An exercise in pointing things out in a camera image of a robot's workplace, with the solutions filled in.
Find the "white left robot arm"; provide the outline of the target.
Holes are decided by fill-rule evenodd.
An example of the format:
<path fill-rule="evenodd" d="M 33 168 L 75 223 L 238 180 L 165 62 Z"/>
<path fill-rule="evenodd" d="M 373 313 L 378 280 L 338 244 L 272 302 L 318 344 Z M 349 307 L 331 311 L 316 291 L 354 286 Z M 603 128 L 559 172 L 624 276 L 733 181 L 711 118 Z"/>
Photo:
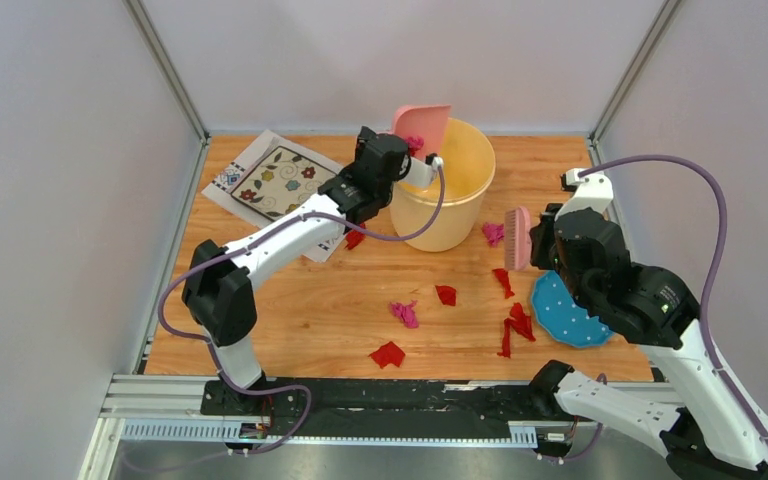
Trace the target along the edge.
<path fill-rule="evenodd" d="M 408 142 L 389 133 L 360 130 L 351 163 L 316 181 L 310 194 L 286 213 L 276 213 L 261 230 L 219 246 L 199 244 L 190 269 L 178 279 L 182 301 L 201 327 L 227 401 L 251 415 L 264 405 L 263 370 L 250 337 L 257 322 L 256 291 L 276 272 L 327 240 L 376 216 L 388 206 L 393 188 L 412 174 L 431 182 L 440 162 L 417 161 Z"/>

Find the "pink dustpan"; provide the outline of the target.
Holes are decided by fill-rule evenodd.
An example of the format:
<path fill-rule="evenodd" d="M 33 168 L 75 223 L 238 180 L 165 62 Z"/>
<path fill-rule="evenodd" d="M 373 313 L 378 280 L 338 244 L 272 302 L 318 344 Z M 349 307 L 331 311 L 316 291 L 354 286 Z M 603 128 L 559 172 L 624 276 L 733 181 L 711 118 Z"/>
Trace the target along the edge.
<path fill-rule="evenodd" d="M 425 144 L 416 158 L 424 159 L 440 151 L 450 113 L 449 104 L 404 105 L 394 113 L 390 132 L 403 140 L 421 136 Z"/>

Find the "pink hand brush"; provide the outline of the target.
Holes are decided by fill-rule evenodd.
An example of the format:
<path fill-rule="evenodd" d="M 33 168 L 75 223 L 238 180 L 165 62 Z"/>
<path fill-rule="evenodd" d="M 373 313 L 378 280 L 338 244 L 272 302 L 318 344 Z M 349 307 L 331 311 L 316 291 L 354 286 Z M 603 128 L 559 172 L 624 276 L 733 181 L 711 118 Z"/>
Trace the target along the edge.
<path fill-rule="evenodd" d="M 531 217 L 524 206 L 509 210 L 504 220 L 505 269 L 521 271 L 530 265 Z"/>

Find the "red paper scrap long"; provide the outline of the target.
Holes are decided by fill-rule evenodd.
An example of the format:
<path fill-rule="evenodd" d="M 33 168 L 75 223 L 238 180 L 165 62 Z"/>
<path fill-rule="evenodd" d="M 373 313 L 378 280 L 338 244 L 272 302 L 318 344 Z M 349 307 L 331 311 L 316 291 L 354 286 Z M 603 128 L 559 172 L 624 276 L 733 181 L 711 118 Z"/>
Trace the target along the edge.
<path fill-rule="evenodd" d="M 529 342 L 536 341 L 536 336 L 533 331 L 532 317 L 525 311 L 525 308 L 519 302 L 513 304 L 508 316 L 503 321 L 501 350 L 497 353 L 499 357 L 511 357 L 511 337 L 513 333 L 525 338 Z"/>

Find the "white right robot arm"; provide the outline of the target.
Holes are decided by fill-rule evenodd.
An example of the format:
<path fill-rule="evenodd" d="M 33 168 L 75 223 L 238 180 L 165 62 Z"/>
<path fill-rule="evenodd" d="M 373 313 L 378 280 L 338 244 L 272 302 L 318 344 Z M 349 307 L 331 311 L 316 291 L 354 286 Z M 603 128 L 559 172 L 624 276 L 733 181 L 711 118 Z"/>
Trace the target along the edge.
<path fill-rule="evenodd" d="M 681 399 L 643 400 L 552 360 L 534 376 L 539 416 L 563 411 L 648 446 L 682 479 L 768 479 L 768 415 L 708 348 L 700 305 L 668 269 L 634 262 L 620 226 L 551 204 L 529 233 L 531 264 L 559 275 L 574 303 L 636 345 Z"/>

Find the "cream plastic bucket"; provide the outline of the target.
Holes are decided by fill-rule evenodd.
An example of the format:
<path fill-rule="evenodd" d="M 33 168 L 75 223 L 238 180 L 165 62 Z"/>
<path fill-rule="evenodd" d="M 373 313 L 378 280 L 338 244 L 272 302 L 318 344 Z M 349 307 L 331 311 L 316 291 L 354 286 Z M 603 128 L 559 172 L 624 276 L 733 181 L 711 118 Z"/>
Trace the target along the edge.
<path fill-rule="evenodd" d="M 451 118 L 439 154 L 443 158 L 445 196 L 432 225 L 408 244 L 425 252 L 443 252 L 461 244 L 476 225 L 486 191 L 496 173 L 496 153 L 488 137 L 471 124 Z M 419 189 L 398 183 L 389 205 L 399 236 L 416 232 L 430 219 L 440 182 Z"/>

